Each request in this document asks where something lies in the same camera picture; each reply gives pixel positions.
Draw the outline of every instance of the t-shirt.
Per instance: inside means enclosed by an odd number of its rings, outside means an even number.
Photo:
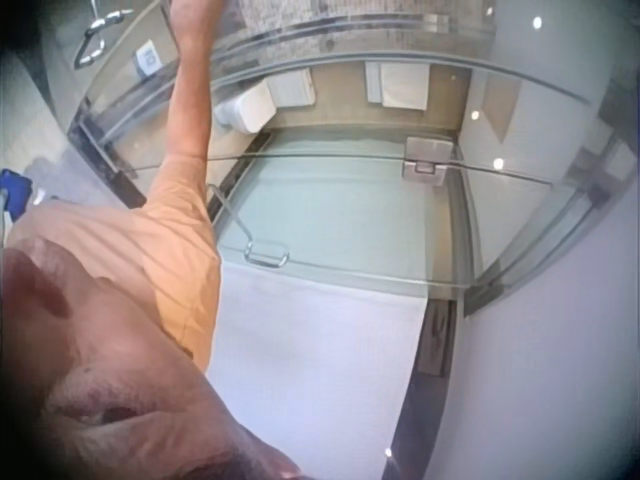
[[[95,278],[127,292],[204,371],[220,293],[220,258],[205,206],[206,163],[168,158],[134,210],[50,201],[14,225],[8,244],[40,236]]]

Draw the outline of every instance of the white wall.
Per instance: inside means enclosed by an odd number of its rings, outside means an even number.
[[[523,82],[504,142],[500,143],[481,112],[487,72],[474,71],[460,147],[469,165],[493,168],[504,159],[505,170],[560,180],[586,138],[596,109],[539,85]],[[549,187],[489,173],[469,172],[475,204],[483,268],[500,256],[540,206]]]
[[[491,61],[602,101],[623,41],[599,0],[497,0]],[[542,18],[540,30],[533,19]]]
[[[426,480],[613,478],[640,438],[638,186],[457,331]]]
[[[523,82],[507,136],[500,143],[482,113],[477,121],[470,119],[473,110],[482,108],[487,79],[485,72],[475,71],[460,134],[467,163],[492,168],[495,158],[503,158],[506,170],[553,181],[564,176],[588,135],[614,65],[623,57],[637,58],[633,50],[637,41],[634,46],[632,35],[605,7],[594,0],[496,2],[491,61],[583,95],[590,105]],[[543,21],[540,30],[532,25],[536,16]],[[469,174],[469,185],[482,266],[487,268],[541,205],[548,190],[477,173]]]

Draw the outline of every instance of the shower door handle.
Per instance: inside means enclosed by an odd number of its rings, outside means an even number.
[[[104,17],[100,17],[98,14],[98,6],[96,4],[97,0],[91,0],[91,10],[93,12],[93,22],[84,32],[84,37],[82,39],[82,43],[80,44],[80,48],[78,49],[78,53],[76,54],[75,60],[73,61],[73,68],[76,70],[80,70],[81,68],[88,67],[89,65],[93,65],[96,60],[102,57],[107,51],[107,44],[102,38],[101,32],[112,25],[117,25],[118,23],[122,23],[127,15],[131,15],[133,10],[124,9],[124,10],[116,10],[115,12],[108,13]],[[87,54],[87,48],[89,47],[89,43],[93,39],[93,37],[98,38],[98,48],[96,48],[91,53]]]

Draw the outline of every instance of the person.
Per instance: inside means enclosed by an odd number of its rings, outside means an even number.
[[[180,66],[145,206],[51,201],[14,225],[3,251],[3,392],[74,478],[300,475],[233,418],[203,374],[221,281],[205,173],[223,7],[171,5]]]

